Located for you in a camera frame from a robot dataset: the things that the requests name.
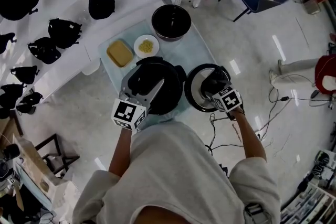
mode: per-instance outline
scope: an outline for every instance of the white t-shirt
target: white t-shirt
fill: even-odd
[[[120,178],[96,171],[73,213],[73,224],[134,223],[145,206],[158,206],[191,224],[244,223],[244,208],[260,204],[280,221],[280,198],[266,162],[239,162],[228,179],[201,139],[180,122],[151,126],[134,136],[131,163]]]

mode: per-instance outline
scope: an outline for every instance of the yellow food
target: yellow food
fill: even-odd
[[[144,52],[145,54],[149,54],[153,50],[153,42],[149,40],[144,40],[140,45],[139,45],[139,50]]]

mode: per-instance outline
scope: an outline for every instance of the person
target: person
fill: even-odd
[[[261,142],[242,109],[231,112],[246,159],[229,178],[181,122],[136,135],[122,129],[108,171],[96,171],[73,213],[80,223],[280,223],[280,198]]]
[[[322,94],[336,93],[336,55],[303,60],[284,65],[278,61],[279,72],[269,71],[269,79],[278,90],[318,89]]]

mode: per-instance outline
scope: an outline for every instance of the white floor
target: white floor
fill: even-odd
[[[183,0],[182,6],[189,11],[217,63],[229,70],[255,130],[267,122],[272,107],[268,101],[271,89],[268,70],[277,70],[277,60],[281,58],[274,37],[279,40],[289,63],[326,54],[329,32],[333,31],[324,9],[316,15],[308,15],[302,5],[293,1],[259,14],[244,15],[235,23],[232,20],[245,9],[240,0],[202,1],[197,9],[190,1]],[[233,61],[240,73],[233,70]],[[290,92],[279,94],[291,97]],[[298,91],[299,98],[308,98],[310,94],[311,91]],[[39,106],[34,115],[19,117],[26,137],[33,143],[58,133],[65,148],[80,155],[80,160],[73,164],[73,182],[80,190],[98,169],[96,158],[105,167],[109,166],[120,132],[110,120],[115,97],[116,92],[101,67],[91,76],[76,76],[55,94],[52,103]],[[285,102],[279,102],[272,115],[284,105]],[[209,114],[190,108],[177,120],[191,126],[208,144],[213,136],[208,117]],[[283,201],[294,193],[312,167],[317,151],[329,146],[335,119],[335,112],[326,106],[311,108],[307,101],[292,100],[271,122],[263,144],[269,145],[266,147],[269,169],[278,182]],[[215,123],[214,145],[240,144],[233,125],[228,120]],[[221,147],[214,151],[214,157],[231,170],[244,158],[244,150]]]

